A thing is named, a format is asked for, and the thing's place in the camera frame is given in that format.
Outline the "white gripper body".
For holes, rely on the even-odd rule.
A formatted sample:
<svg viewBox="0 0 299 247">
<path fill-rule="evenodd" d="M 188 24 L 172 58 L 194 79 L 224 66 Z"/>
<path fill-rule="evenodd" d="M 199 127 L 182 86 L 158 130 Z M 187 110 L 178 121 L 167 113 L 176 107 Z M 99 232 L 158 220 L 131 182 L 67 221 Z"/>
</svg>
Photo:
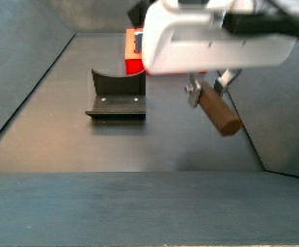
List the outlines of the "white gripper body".
<svg viewBox="0 0 299 247">
<path fill-rule="evenodd" d="M 260 0 L 158 0 L 144 17 L 141 62 L 152 74 L 270 67 L 287 59 L 295 39 L 235 36 L 222 27 L 228 14 L 252 14 Z"/>
</svg>

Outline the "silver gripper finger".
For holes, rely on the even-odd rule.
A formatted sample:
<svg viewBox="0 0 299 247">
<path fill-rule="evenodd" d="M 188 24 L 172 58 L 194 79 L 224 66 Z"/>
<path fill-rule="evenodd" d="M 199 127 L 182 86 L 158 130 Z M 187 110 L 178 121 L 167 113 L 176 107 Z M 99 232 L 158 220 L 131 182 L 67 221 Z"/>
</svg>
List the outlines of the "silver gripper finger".
<svg viewBox="0 0 299 247">
<path fill-rule="evenodd" d="M 190 74 L 190 81 L 187 86 L 184 87 L 184 91 L 188 94 L 188 103 L 192 108 L 198 107 L 199 97 L 202 93 L 202 85 L 195 77 L 195 74 Z"/>
<path fill-rule="evenodd" d="M 223 94 L 227 92 L 230 85 L 240 74 L 240 69 L 226 69 L 219 73 L 219 76 L 214 82 L 214 90 L 220 96 L 223 96 Z"/>
</svg>

